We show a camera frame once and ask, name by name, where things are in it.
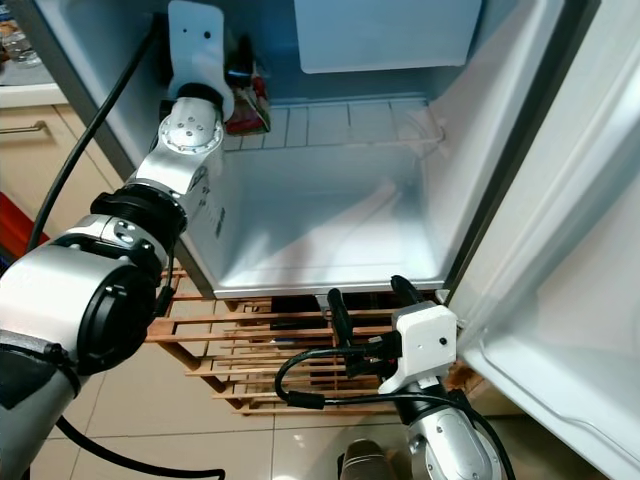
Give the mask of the red board with blue edge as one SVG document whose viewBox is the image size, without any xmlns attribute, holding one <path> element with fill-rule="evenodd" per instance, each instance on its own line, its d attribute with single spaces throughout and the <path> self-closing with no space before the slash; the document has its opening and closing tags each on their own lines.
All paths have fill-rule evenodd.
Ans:
<svg viewBox="0 0 640 480">
<path fill-rule="evenodd" d="M 33 221 L 5 195 L 0 195 L 0 247 L 4 268 L 13 265 L 28 251 Z"/>
</svg>

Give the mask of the translucent freezer compartment flap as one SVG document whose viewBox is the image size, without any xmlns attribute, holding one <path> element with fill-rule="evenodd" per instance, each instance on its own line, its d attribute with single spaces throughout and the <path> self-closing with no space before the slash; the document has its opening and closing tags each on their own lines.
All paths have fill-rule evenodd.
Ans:
<svg viewBox="0 0 640 480">
<path fill-rule="evenodd" d="M 308 74 L 466 63 L 483 0 L 293 0 Z"/>
</svg>

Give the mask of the white fridge cabinet interior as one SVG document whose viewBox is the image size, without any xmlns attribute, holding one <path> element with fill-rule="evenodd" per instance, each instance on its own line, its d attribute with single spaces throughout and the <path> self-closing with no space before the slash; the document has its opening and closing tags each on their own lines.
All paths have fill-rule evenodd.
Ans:
<svg viewBox="0 0 640 480">
<path fill-rule="evenodd" d="M 172 0 L 12 0 L 12 12 L 69 104 L 90 120 Z M 204 214 L 179 260 L 223 298 L 384 291 L 393 275 L 452 285 L 516 172 L 572 60 L 570 31 L 593 0 L 483 0 L 466 63 L 308 74 L 293 0 L 218 6 L 225 46 L 251 38 L 270 110 L 312 102 L 424 99 L 444 138 L 401 146 L 225 151 L 209 166 Z M 96 134 L 124 180 L 155 146 L 170 100 L 157 41 Z"/>
</svg>

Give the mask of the white worktop with cream cabinet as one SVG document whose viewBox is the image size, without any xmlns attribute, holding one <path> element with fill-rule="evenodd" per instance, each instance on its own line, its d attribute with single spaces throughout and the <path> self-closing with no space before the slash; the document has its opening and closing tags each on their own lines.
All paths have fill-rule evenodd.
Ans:
<svg viewBox="0 0 640 480">
<path fill-rule="evenodd" d="M 46 131 L 0 134 L 1 192 L 29 218 L 35 218 L 55 175 L 76 146 L 83 124 L 52 82 L 1 87 L 0 129 L 40 120 L 47 123 Z M 91 152 L 84 151 L 56 198 L 45 233 L 55 236 L 73 227 L 90 212 L 93 198 L 111 189 Z"/>
</svg>

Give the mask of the clear drinking glass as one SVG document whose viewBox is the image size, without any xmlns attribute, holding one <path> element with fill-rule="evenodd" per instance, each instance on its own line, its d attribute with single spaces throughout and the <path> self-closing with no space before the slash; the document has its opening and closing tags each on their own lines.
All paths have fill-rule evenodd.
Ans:
<svg viewBox="0 0 640 480">
<path fill-rule="evenodd" d="M 1 32 L 0 40 L 15 67 L 33 68 L 41 64 L 40 56 L 20 29 L 5 29 Z"/>
</svg>

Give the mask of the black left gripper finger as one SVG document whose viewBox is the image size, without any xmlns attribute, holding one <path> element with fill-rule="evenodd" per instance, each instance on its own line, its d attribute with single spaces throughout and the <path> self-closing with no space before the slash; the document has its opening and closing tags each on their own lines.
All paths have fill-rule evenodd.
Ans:
<svg viewBox="0 0 640 480">
<path fill-rule="evenodd" d="M 251 38 L 238 38 L 227 54 L 227 83 L 233 90 L 246 90 L 252 84 L 256 65 Z"/>
</svg>

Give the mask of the red snack packet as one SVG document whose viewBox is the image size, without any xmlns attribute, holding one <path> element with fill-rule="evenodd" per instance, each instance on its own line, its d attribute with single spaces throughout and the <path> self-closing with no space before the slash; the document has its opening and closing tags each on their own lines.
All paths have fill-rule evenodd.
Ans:
<svg viewBox="0 0 640 480">
<path fill-rule="evenodd" d="M 266 84 L 259 73 L 229 70 L 227 83 L 233 93 L 234 111 L 225 120 L 227 133 L 233 136 L 269 133 L 270 105 Z"/>
</svg>

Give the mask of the wooden slatted rack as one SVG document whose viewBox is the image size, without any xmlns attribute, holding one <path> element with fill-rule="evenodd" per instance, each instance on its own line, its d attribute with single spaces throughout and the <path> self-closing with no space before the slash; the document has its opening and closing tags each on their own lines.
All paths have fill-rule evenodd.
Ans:
<svg viewBox="0 0 640 480">
<path fill-rule="evenodd" d="M 343 293 L 342 300 L 352 344 L 392 332 L 393 312 L 410 305 L 390 291 Z M 179 292 L 148 328 L 146 340 L 178 360 L 189 378 L 210 385 L 212 398 L 242 415 L 394 413 L 390 403 L 302 410 L 276 396 L 274 376 L 288 358 L 342 344 L 328 301 L 325 293 L 215 300 Z M 348 378 L 342 357 L 321 357 L 294 366 L 283 387 L 326 397 L 371 396 L 380 380 L 372 372 Z"/>
</svg>

